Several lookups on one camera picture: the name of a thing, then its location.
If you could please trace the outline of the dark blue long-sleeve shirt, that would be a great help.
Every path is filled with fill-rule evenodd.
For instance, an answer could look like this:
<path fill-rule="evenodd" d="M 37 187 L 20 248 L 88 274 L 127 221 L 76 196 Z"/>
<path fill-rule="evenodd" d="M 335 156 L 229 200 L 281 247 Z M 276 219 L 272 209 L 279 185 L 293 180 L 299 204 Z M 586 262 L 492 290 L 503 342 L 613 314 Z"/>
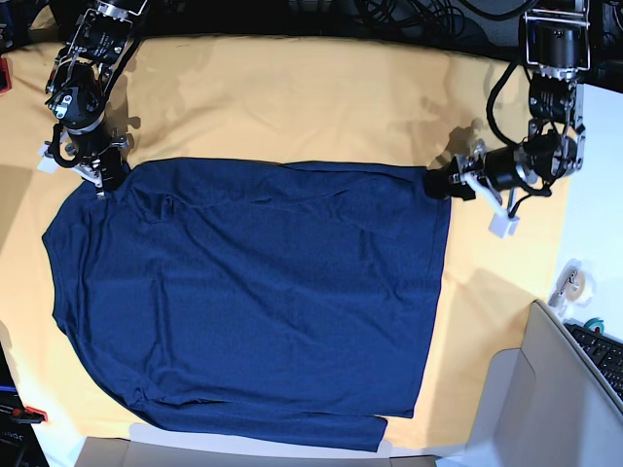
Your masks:
<path fill-rule="evenodd" d="M 53 317 L 159 428 L 374 451 L 420 393 L 451 204 L 421 167 L 170 159 L 43 235 Z"/>

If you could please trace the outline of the red clamp top left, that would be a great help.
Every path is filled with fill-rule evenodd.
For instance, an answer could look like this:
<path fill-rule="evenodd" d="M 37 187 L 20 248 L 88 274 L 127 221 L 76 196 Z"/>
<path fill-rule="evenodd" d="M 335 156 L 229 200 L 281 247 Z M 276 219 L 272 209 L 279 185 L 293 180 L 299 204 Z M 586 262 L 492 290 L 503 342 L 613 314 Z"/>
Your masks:
<path fill-rule="evenodd" d="M 0 58 L 0 93 L 7 92 L 12 88 L 10 70 L 6 58 Z"/>

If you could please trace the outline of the red clamp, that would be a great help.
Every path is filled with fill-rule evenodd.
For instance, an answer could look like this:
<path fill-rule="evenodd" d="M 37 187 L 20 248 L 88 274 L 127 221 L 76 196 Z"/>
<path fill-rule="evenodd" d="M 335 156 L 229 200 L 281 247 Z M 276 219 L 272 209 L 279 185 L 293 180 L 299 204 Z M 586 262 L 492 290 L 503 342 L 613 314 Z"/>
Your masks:
<path fill-rule="evenodd" d="M 12 408 L 9 410 L 9 416 L 17 424 L 40 424 L 48 421 L 45 412 L 30 407 Z"/>
<path fill-rule="evenodd" d="M 6 58 L 0 58 L 0 93 L 7 92 L 12 88 L 10 70 Z"/>

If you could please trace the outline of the yellow table cloth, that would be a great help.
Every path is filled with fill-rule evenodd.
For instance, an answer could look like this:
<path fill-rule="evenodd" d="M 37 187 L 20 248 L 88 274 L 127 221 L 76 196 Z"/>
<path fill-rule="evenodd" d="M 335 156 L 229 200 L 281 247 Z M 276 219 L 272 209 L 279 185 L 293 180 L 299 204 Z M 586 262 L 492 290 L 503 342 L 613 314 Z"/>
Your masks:
<path fill-rule="evenodd" d="M 45 453 L 68 458 L 87 436 L 124 438 L 134 417 L 88 377 L 53 317 L 42 236 L 79 185 L 37 170 L 52 134 L 45 84 L 58 47 L 8 56 L 1 97 L 1 341 L 29 406 L 48 421 Z M 329 39 L 179 38 L 144 42 L 114 88 L 110 122 L 129 129 L 131 164 L 171 157 L 436 166 L 475 139 L 503 64 L 461 54 Z M 568 181 L 531 198 L 498 238 L 482 199 L 452 205 L 432 347 L 412 418 L 386 441 L 405 449 L 467 441 L 491 359 L 520 345 L 532 301 L 554 278 Z"/>

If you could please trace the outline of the clear tape dispenser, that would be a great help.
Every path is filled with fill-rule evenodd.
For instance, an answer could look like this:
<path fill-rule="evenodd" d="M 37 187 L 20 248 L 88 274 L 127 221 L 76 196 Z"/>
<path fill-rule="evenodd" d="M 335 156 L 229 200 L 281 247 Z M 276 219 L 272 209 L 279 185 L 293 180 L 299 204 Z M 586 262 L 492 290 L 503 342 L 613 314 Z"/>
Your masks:
<path fill-rule="evenodd" d="M 576 307 L 588 306 L 594 298 L 595 280 L 577 259 L 571 259 L 559 275 L 548 306 L 561 317 L 569 316 Z"/>

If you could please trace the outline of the green tape roll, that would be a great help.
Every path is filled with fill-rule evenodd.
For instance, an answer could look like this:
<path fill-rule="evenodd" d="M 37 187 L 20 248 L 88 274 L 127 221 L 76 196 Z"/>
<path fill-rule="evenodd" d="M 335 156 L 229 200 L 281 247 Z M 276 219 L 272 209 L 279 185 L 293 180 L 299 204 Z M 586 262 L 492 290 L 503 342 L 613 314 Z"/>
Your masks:
<path fill-rule="evenodd" d="M 586 321 L 584 323 L 584 328 L 593 333 L 602 335 L 605 330 L 605 323 L 602 320 L 602 318 L 595 317 L 595 318 L 591 318 L 588 321 Z"/>

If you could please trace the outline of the black keyboard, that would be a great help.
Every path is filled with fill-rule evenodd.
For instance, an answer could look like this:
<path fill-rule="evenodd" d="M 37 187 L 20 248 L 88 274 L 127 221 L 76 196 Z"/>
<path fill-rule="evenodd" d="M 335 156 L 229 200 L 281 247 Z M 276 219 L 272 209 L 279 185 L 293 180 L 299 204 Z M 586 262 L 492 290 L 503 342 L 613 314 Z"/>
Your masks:
<path fill-rule="evenodd" d="M 579 324 L 565 322 L 563 326 L 595 386 L 622 413 L 622 343 Z"/>

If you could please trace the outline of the cardboard box right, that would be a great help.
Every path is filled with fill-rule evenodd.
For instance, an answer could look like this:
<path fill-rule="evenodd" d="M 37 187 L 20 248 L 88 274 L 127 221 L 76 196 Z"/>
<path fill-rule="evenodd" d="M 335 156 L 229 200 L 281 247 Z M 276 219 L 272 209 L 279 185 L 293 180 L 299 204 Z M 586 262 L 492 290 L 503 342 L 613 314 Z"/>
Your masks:
<path fill-rule="evenodd" d="M 619 466 L 622 402 L 541 301 L 520 347 L 492 359 L 466 466 Z"/>

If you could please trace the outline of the red clamp bottom left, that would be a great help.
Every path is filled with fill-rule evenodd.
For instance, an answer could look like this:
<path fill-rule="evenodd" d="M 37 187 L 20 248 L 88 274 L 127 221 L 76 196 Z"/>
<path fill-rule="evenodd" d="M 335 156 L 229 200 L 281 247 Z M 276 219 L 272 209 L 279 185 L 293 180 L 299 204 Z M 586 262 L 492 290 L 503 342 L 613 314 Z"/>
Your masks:
<path fill-rule="evenodd" d="M 9 410 L 9 416 L 17 424 L 40 424 L 48 421 L 45 412 L 30 407 L 12 408 Z"/>

